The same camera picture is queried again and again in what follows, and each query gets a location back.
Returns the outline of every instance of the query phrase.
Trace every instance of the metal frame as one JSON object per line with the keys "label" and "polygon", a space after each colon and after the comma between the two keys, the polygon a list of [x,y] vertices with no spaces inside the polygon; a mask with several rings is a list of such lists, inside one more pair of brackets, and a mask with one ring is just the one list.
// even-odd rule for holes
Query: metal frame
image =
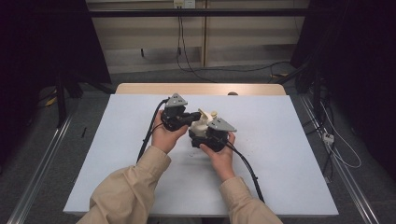
{"label": "metal frame", "polygon": [[36,16],[91,16],[95,18],[108,17],[304,17],[330,16],[334,13],[329,9],[308,8],[186,8],[186,9],[94,9],[89,12],[38,9]]}
{"label": "metal frame", "polygon": [[[303,96],[300,96],[300,99],[303,103],[303,106],[306,110],[306,113],[308,114],[309,118],[311,118],[313,121],[313,124],[315,128],[318,129],[318,136],[321,139],[321,136],[323,132],[318,128],[319,127],[319,121],[316,120],[316,115],[315,111],[313,111],[314,106],[312,105],[311,101],[309,99],[305,99]],[[328,153],[331,152],[331,149],[329,145],[326,144],[326,150]],[[337,153],[337,156],[340,158],[341,155],[338,152],[338,149],[335,147],[333,150],[335,153]],[[346,189],[350,194],[350,197],[352,198],[353,202],[355,203],[357,209],[361,213],[361,217],[364,220],[364,223],[366,224],[379,224],[379,219],[375,214],[375,211],[373,207],[370,205],[370,202],[364,195],[363,191],[359,187],[358,183],[356,182],[355,178],[353,177],[352,173],[350,173],[348,167],[340,162],[335,156],[332,154],[331,155],[332,162],[337,169],[339,175],[341,176],[341,179],[343,180],[344,184],[346,185]]]}
{"label": "metal frame", "polygon": [[25,191],[23,192],[20,200],[18,201],[17,205],[14,208],[7,224],[22,224],[27,215],[29,214],[30,208],[35,201],[35,197],[37,193],[40,191],[41,185],[44,181],[44,178],[47,175],[48,170],[50,169],[50,165],[52,164],[53,159],[56,156],[56,152],[60,147],[62,140],[67,132],[67,129],[70,125],[70,122],[73,118],[73,115],[76,113],[78,109],[79,100],[76,100],[72,105],[69,115],[65,118],[63,125],[56,129],[55,134],[52,137],[49,146],[41,159],[40,164],[38,165],[37,169],[35,170],[35,174],[29,181],[28,186],[26,187]]}

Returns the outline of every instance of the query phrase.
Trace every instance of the white tabletop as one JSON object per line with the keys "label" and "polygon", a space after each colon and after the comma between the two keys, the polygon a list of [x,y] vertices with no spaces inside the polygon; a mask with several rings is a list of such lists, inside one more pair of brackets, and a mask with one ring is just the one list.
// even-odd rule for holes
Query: white tabletop
{"label": "white tabletop", "polygon": [[[155,107],[168,95],[112,95],[81,168],[66,213],[83,215],[96,186],[110,173],[135,164]],[[267,205],[279,216],[338,215],[289,96],[183,96],[186,112],[216,110],[232,124],[235,147],[250,162]],[[226,217],[219,179],[210,159],[191,147],[187,134],[169,154],[172,163],[156,188],[152,216]],[[235,172],[252,194],[245,164],[234,155]]]}

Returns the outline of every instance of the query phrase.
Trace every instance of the beige sleeve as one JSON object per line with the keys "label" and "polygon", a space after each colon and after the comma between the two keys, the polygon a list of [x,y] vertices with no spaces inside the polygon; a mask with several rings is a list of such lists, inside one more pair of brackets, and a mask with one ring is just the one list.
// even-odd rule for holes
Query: beige sleeve
{"label": "beige sleeve", "polygon": [[231,223],[282,223],[265,203],[251,196],[242,177],[224,181],[220,186],[220,192],[227,204]]}
{"label": "beige sleeve", "polygon": [[146,223],[154,190],[171,160],[149,147],[136,166],[109,175],[93,192],[90,211],[78,223]]}

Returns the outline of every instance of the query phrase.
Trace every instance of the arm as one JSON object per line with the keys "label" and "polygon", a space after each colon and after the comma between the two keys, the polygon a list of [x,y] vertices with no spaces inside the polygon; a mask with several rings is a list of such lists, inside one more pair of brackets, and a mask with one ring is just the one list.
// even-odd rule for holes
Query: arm
{"label": "arm", "polygon": [[146,223],[154,204],[154,190],[171,160],[167,156],[188,127],[168,132],[157,114],[151,146],[136,166],[109,175],[93,192],[90,211],[78,223]]}
{"label": "arm", "polygon": [[[233,133],[229,133],[229,141],[232,144],[235,141]],[[200,145],[200,148],[209,156],[222,182],[219,189],[232,223],[282,223],[265,203],[251,196],[242,177],[235,176],[230,148],[225,147],[220,152],[205,145]]]}

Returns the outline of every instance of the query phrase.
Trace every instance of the cable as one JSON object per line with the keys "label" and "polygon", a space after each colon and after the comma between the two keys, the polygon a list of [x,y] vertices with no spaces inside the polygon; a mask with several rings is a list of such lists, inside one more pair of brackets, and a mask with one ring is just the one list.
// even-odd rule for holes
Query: cable
{"label": "cable", "polygon": [[334,125],[333,125],[332,122],[330,121],[329,114],[327,113],[327,111],[326,111],[326,109],[325,109],[323,103],[320,102],[320,104],[321,104],[321,106],[323,107],[324,113],[326,114],[326,117],[327,117],[327,119],[329,120],[329,123],[330,123],[330,125],[332,126],[334,132],[346,143],[347,146],[349,146],[349,148],[352,150],[352,152],[356,155],[356,157],[357,157],[358,160],[359,160],[359,165],[351,165],[351,164],[347,163],[346,161],[344,161],[339,155],[337,155],[337,154],[333,151],[332,147],[331,147],[329,144],[327,144],[327,145],[329,146],[329,150],[330,150],[332,153],[334,153],[334,157],[337,158],[339,161],[341,161],[344,165],[349,166],[349,167],[351,167],[351,168],[359,168],[359,167],[361,167],[361,158],[359,157],[358,153],[356,153],[356,151],[353,149],[353,147],[341,136],[341,134],[340,134],[339,132],[337,132],[337,130],[334,128]]}
{"label": "cable", "polygon": [[155,131],[158,127],[160,127],[161,125],[163,125],[163,123],[160,123],[159,125],[155,126],[155,127],[151,130],[151,134],[153,134],[154,131]]}
{"label": "cable", "polygon": [[[321,142],[322,142],[324,148],[326,149],[326,145],[325,145],[324,141],[321,141]],[[332,179],[332,174],[333,174],[333,168],[332,168],[332,160],[331,160],[331,158],[332,158],[332,153],[333,153],[333,150],[334,150],[334,146],[335,146],[335,142],[332,143],[332,150],[331,150],[330,152],[328,152],[328,151],[326,150],[326,152],[328,153],[328,154],[327,154],[327,160],[326,160],[326,163],[324,164],[324,166],[323,166],[323,168],[322,168],[322,174],[324,175],[324,173],[326,172],[327,164],[330,162],[330,166],[331,166],[330,179]]]}
{"label": "cable", "polygon": [[138,161],[140,160],[140,158],[143,156],[143,153],[144,153],[145,150],[146,150],[146,146],[148,145],[149,138],[151,137],[152,132],[154,132],[154,130],[155,130],[156,128],[158,128],[158,127],[162,124],[162,123],[161,123],[161,124],[155,126],[155,127],[151,130],[151,127],[152,127],[152,125],[153,125],[153,123],[154,123],[154,120],[155,120],[155,117],[157,116],[158,111],[160,110],[160,107],[161,107],[163,104],[166,104],[166,103],[168,102],[168,100],[169,100],[169,98],[168,98],[168,99],[165,99],[165,100],[162,100],[162,101],[158,104],[157,108],[155,109],[154,115],[152,116],[152,119],[151,119],[151,123],[150,123],[150,125],[149,125],[149,127],[148,127],[148,133],[146,134],[146,138],[143,139],[143,145],[142,145],[142,147],[140,148],[139,155],[137,156],[137,161],[136,161],[136,162],[138,162]]}
{"label": "cable", "polygon": [[[178,55],[180,53],[180,38],[182,39],[182,43],[183,43],[183,51],[184,51],[184,56],[186,58],[187,61],[187,65],[189,66],[189,69],[185,69],[182,68],[180,65],[180,62],[178,60]],[[200,68],[200,69],[192,69],[191,65],[190,65],[190,61],[189,58],[187,56],[186,53],[186,44],[185,44],[185,40],[184,40],[184,26],[183,26],[183,19],[181,17],[178,17],[178,41],[177,41],[177,66],[180,68],[180,70],[185,71],[185,72],[193,72],[194,75],[200,79],[206,80],[206,81],[210,81],[210,82],[214,82],[217,83],[216,81],[213,81],[211,79],[208,78],[204,78],[204,77],[200,77],[198,76],[198,74],[196,74],[195,72],[198,71],[225,71],[225,72],[254,72],[254,71],[260,71],[263,70],[265,68],[271,68],[272,66],[276,65],[276,64],[280,64],[280,63],[290,63],[288,61],[283,61],[283,62],[277,62],[277,63],[272,63],[270,65],[265,65],[264,67],[260,67],[260,68],[253,68],[253,69],[247,69],[247,70],[238,70],[238,69],[226,69],[226,68]]]}
{"label": "cable", "polygon": [[[295,9],[295,0],[293,0],[293,9]],[[296,17],[294,17],[294,24],[296,25],[297,35],[300,36],[300,29],[298,28]]]}
{"label": "cable", "polygon": [[251,178],[253,179],[254,187],[256,188],[257,195],[259,196],[259,199],[265,203],[264,198],[262,197],[262,190],[260,189],[259,182],[257,181],[259,178],[254,174],[253,168],[251,168],[250,163],[248,163],[248,160],[240,153],[236,147],[227,140],[227,143],[224,143],[221,139],[217,138],[216,136],[213,136],[216,140],[218,140],[220,143],[228,147],[230,150],[234,151],[244,162],[246,165],[248,171],[250,172]]}
{"label": "cable", "polygon": [[270,66],[270,79],[268,80],[267,83],[270,83],[273,79],[274,75],[273,75],[273,70],[272,70],[272,65]]}
{"label": "cable", "polygon": [[185,43],[185,41],[184,41],[183,19],[182,19],[181,17],[178,17],[178,41],[177,41],[177,51],[179,51],[179,49],[180,49],[180,27],[181,27],[181,39],[182,39],[182,41],[183,41],[184,57],[186,58],[187,65],[189,66],[190,71],[189,71],[189,70],[185,70],[185,69],[183,69],[183,68],[180,66],[180,63],[179,63],[179,61],[178,61],[178,53],[177,53],[177,65],[178,65],[178,67],[179,67],[181,70],[183,70],[183,71],[192,72],[196,77],[198,77],[198,78],[200,78],[200,79],[202,79],[202,80],[206,80],[206,81],[213,82],[213,83],[218,83],[218,82],[216,82],[216,81],[214,81],[214,80],[212,80],[212,79],[198,76],[198,74],[196,74],[195,71],[191,68],[190,62],[189,62],[189,58],[187,57],[187,52],[186,52],[186,43]]}
{"label": "cable", "polygon": [[319,126],[318,126],[316,129],[314,129],[314,130],[312,130],[312,131],[310,131],[310,132],[308,132],[308,133],[305,133],[305,135],[309,135],[309,134],[311,134],[311,133],[315,133],[316,131],[320,130],[320,129],[323,127],[325,121],[326,121],[325,118],[321,119]]}

